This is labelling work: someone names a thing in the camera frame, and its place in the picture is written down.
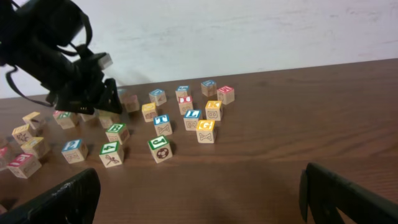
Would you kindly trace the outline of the green B block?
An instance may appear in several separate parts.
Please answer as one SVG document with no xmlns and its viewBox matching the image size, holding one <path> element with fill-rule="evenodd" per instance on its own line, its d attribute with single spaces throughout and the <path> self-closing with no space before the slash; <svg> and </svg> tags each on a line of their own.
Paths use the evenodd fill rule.
<svg viewBox="0 0 398 224">
<path fill-rule="evenodd" d="M 109 142 L 117 141 L 121 145 L 125 144 L 130 137 L 129 130 L 124 123 L 112 124 L 105 133 Z"/>
</svg>

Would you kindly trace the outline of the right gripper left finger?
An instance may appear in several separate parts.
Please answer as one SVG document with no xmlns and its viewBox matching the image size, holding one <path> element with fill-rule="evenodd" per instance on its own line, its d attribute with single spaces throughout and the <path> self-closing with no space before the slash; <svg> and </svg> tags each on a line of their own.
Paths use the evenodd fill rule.
<svg viewBox="0 0 398 224">
<path fill-rule="evenodd" d="M 1 215 L 1 223 L 92 223 L 101 184 L 88 168 Z"/>
</svg>

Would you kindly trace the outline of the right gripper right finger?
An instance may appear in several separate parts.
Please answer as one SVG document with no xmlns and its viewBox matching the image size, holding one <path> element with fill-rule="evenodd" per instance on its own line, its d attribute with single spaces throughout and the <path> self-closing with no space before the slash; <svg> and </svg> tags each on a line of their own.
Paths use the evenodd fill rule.
<svg viewBox="0 0 398 224">
<path fill-rule="evenodd" d="M 301 173 L 298 203 L 305 222 L 310 210 L 315 223 L 343 223 L 340 212 L 355 223 L 397 223 L 396 203 L 313 162 Z"/>
</svg>

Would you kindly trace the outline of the yellow O block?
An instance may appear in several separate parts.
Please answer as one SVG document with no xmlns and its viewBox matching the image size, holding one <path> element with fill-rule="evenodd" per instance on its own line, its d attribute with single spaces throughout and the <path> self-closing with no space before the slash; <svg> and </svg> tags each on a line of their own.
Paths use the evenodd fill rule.
<svg viewBox="0 0 398 224">
<path fill-rule="evenodd" d="M 158 116 L 157 107 L 155 103 L 147 103 L 142 106 L 142 114 L 145 122 L 153 122 L 154 118 Z"/>
<path fill-rule="evenodd" d="M 109 111 L 99 111 L 99 121 L 104 129 L 108 129 L 114 123 L 120 122 L 120 115 Z"/>
</svg>

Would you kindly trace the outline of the blue T block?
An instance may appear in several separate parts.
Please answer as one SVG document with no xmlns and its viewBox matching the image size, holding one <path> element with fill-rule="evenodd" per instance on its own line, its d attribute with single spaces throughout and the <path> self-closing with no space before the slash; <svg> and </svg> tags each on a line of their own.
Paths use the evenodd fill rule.
<svg viewBox="0 0 398 224">
<path fill-rule="evenodd" d="M 154 127 L 158 136 L 168 136 L 173 133 L 170 118 L 167 114 L 156 116 L 154 118 Z"/>
</svg>

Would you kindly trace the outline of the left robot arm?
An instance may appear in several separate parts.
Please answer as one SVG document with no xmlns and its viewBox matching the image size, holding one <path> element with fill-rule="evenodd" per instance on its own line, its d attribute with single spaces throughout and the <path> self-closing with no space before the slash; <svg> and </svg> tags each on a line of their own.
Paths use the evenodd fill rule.
<svg viewBox="0 0 398 224">
<path fill-rule="evenodd" d="M 89 49 L 92 36 L 89 17 L 71 0 L 1 1 L 1 66 L 12 68 L 6 81 L 23 96 L 11 75 L 28 73 L 49 91 L 42 106 L 122 113 L 116 81 L 103 73 L 111 57 Z"/>
</svg>

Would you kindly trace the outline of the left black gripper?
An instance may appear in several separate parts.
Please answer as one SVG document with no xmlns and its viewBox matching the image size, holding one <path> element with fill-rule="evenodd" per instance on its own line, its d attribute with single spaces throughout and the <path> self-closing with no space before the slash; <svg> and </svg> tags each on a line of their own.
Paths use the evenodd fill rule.
<svg viewBox="0 0 398 224">
<path fill-rule="evenodd" d="M 74 77 L 55 90 L 50 90 L 46 102 L 56 110 L 93 114 L 94 110 L 120 114 L 123 111 L 116 81 L 104 78 L 98 60 L 105 53 L 92 54 L 73 62 Z"/>
</svg>

